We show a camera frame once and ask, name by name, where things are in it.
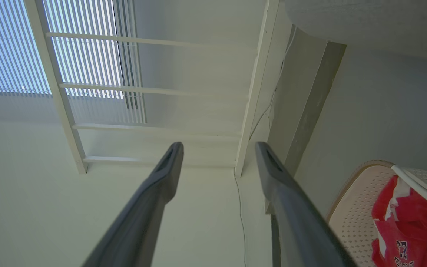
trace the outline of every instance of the wire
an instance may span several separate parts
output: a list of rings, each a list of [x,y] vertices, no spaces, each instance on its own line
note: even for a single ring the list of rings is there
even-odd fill
[[[271,102],[270,102],[269,106],[266,108],[266,110],[261,114],[261,116],[259,117],[259,120],[256,122],[255,127],[253,128],[253,130],[251,131],[251,134],[249,135],[248,141],[251,140],[251,137],[253,136],[253,133],[255,132],[256,127],[258,127],[258,124],[261,121],[261,119],[263,118],[263,116],[266,114],[266,111],[268,111],[269,108],[271,108],[271,106],[273,105],[273,99],[274,99],[274,95],[276,94],[276,89],[278,89],[279,79],[281,78],[281,74],[283,74],[284,61],[286,60],[286,55],[288,54],[289,49],[291,48],[291,44],[293,44],[293,40],[294,40],[294,37],[296,36],[296,30],[297,29],[298,29],[298,27],[294,28],[293,37],[291,38],[291,42],[289,43],[288,48],[286,49],[286,53],[284,53],[283,63],[281,64],[281,71],[279,72],[279,78],[278,78],[278,81],[276,82],[276,86],[274,88],[273,95],[271,95]]]
[[[235,179],[235,184],[237,185],[238,201],[239,201],[239,205],[240,205],[240,221],[242,222],[242,230],[243,230],[243,233],[244,233],[244,264],[245,264],[245,267],[246,267],[246,236],[245,236],[245,226],[244,226],[243,217],[242,217],[242,198],[240,196],[240,188],[238,186],[238,181],[235,178],[235,168],[234,168],[233,175],[234,175],[234,179]]]

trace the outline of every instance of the white wall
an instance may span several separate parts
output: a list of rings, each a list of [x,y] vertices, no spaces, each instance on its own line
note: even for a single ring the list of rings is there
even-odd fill
[[[240,132],[247,98],[209,98],[144,94],[148,122],[142,126],[192,131]],[[76,123],[136,125],[124,99],[75,98]],[[58,122],[52,98],[1,96],[0,120]]]
[[[0,266],[81,265],[151,170],[92,164],[88,174],[78,175],[59,125],[0,122]],[[247,262],[268,266],[269,217],[258,174],[254,168],[245,171],[252,172],[240,181]],[[153,266],[244,265],[232,173],[182,170],[178,192],[165,209]]]
[[[347,47],[295,179],[325,215],[373,159],[427,169],[427,60]]]
[[[265,0],[136,1],[138,37],[232,48],[140,44],[143,86],[226,94],[225,98],[147,94],[148,121],[185,129],[241,130],[247,101],[228,95],[249,93],[265,5]]]
[[[276,86],[278,85],[281,68],[284,67],[283,60],[286,57],[288,41],[290,39],[291,32],[294,32],[293,27],[295,26],[291,24],[288,14],[286,14],[285,2],[280,1],[273,34],[271,36],[271,45],[269,47],[268,58],[266,60],[265,73],[263,74],[263,80],[261,81],[261,91],[259,92],[258,103],[256,104],[252,129],[261,119],[263,112],[272,105],[272,98],[276,90]],[[265,116],[268,116],[272,122],[273,115],[273,109],[269,109]]]
[[[327,45],[326,40],[307,35],[301,29],[295,31],[291,42],[278,81],[273,109],[276,115],[268,137],[268,144],[281,162],[286,162]]]

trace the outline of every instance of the white plastic basket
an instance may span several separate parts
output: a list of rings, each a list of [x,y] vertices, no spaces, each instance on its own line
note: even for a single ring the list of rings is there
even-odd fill
[[[371,209],[383,187],[398,174],[427,200],[427,171],[396,166],[391,162],[371,161],[361,165],[344,186],[327,220],[358,266],[374,267],[371,242],[377,229]]]

